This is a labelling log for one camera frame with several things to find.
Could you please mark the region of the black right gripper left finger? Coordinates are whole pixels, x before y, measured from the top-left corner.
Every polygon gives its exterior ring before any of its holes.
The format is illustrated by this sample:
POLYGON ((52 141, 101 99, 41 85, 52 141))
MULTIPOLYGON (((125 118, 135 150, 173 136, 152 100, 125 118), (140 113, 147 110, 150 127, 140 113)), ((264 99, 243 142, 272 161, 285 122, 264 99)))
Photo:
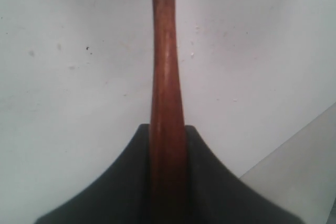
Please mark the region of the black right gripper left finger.
POLYGON ((148 140, 149 126, 141 124, 98 179, 36 223, 152 223, 148 140))

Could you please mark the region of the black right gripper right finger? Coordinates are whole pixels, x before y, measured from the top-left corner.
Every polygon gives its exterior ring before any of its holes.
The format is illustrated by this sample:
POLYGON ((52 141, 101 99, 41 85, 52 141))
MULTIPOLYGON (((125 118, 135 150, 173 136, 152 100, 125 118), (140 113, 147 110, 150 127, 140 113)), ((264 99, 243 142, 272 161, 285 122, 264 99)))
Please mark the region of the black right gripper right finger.
POLYGON ((195 127, 188 143, 188 223, 302 223, 237 178, 210 150, 195 127))

